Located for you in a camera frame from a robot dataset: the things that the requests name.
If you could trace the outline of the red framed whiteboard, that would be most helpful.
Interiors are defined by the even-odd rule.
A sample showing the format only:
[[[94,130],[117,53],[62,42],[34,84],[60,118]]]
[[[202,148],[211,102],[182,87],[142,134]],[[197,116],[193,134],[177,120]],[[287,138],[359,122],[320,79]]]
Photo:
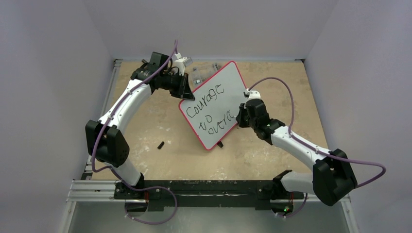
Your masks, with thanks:
[[[246,85],[234,61],[228,62],[197,87],[195,100],[178,108],[206,150],[211,150],[237,124],[239,106],[246,102]]]

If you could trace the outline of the black marker cap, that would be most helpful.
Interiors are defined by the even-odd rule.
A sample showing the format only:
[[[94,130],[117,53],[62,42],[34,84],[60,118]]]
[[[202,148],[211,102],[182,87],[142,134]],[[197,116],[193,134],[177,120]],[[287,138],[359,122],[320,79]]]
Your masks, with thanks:
[[[157,149],[158,149],[158,150],[162,149],[162,147],[164,146],[164,144],[165,144],[165,142],[162,141],[162,142],[158,145]]]

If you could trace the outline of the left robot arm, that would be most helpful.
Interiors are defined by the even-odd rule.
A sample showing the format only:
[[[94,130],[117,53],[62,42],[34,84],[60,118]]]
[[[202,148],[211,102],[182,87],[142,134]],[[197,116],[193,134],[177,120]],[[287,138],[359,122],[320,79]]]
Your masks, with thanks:
[[[177,51],[172,55],[153,52],[149,61],[132,72],[114,105],[97,121],[90,120],[85,126],[93,172],[100,171],[96,169],[96,161],[103,163],[102,169],[111,170],[134,199],[142,197],[146,187],[143,174],[128,158],[130,147],[123,134],[139,107],[158,89],[167,90],[178,99],[195,100],[185,72],[191,64],[190,57]]]

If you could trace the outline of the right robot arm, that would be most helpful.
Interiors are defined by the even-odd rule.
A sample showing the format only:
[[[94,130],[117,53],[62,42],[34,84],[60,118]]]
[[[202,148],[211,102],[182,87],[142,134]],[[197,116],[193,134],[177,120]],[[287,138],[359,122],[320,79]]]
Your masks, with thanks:
[[[264,102],[252,99],[239,106],[236,121],[241,128],[251,128],[257,137],[289,153],[310,173],[285,170],[273,178],[273,199],[292,192],[314,194],[323,204],[332,206],[358,186],[344,151],[330,151],[294,135],[285,123],[269,117]]]

